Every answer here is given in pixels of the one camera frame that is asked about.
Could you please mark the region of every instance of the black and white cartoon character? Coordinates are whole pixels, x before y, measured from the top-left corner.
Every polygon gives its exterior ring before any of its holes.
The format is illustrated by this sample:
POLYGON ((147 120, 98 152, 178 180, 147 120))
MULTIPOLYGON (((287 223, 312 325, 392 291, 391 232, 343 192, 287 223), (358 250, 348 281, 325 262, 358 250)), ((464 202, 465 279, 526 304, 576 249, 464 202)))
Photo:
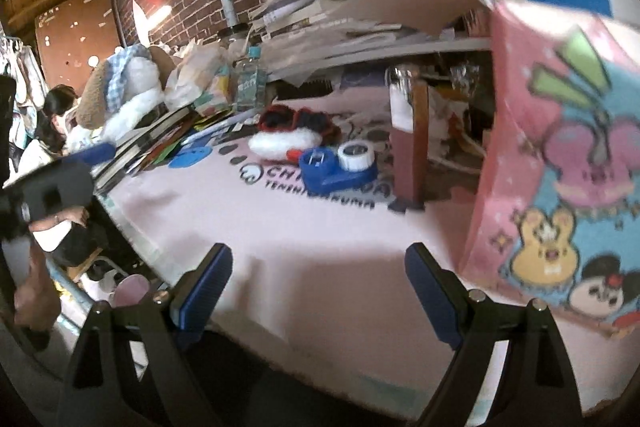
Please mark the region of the black and white cartoon character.
POLYGON ((640 271, 623 273, 620 258, 610 252, 591 259, 582 280, 569 294, 569 306, 583 315, 604 319, 640 295, 640 271))

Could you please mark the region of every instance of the blue gingham fabric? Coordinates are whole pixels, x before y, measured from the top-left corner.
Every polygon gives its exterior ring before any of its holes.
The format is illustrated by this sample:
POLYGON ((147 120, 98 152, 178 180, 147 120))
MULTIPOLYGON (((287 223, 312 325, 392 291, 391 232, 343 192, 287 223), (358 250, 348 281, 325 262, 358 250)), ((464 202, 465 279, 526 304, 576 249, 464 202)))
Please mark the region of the blue gingham fabric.
POLYGON ((127 85, 127 81, 129 80, 124 68, 133 57, 145 57, 152 60, 149 50, 142 44, 127 46, 107 58, 111 65, 111 78, 108 78, 104 83, 104 100, 107 105, 107 112, 114 113, 122 107, 124 86, 127 85))

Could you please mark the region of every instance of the tape roll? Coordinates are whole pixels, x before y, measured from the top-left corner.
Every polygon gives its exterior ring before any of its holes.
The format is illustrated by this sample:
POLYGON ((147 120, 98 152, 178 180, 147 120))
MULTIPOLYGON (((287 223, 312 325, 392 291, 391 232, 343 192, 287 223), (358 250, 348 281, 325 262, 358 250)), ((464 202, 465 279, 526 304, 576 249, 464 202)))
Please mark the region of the tape roll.
POLYGON ((338 161, 344 171, 362 172, 376 161, 376 152, 369 141, 350 140, 338 148, 338 161))

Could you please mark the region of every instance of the pink round object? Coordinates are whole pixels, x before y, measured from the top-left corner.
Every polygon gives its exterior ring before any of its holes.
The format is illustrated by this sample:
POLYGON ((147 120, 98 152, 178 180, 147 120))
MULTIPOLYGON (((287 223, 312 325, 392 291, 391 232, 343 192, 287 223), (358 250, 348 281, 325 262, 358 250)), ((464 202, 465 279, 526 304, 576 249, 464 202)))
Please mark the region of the pink round object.
POLYGON ((138 304, 151 287, 151 283, 138 273, 125 277, 111 295, 111 306, 133 306, 138 304))

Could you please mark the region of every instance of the clear bottle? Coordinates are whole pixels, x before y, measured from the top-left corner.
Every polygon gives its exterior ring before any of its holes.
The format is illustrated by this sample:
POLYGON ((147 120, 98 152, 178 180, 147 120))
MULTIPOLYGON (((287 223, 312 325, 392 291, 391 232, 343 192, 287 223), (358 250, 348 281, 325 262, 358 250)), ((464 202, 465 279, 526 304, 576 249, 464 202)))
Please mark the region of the clear bottle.
POLYGON ((267 74, 260 68, 260 46, 251 46, 246 58, 238 60, 234 68, 238 80, 236 111, 264 108, 267 74))

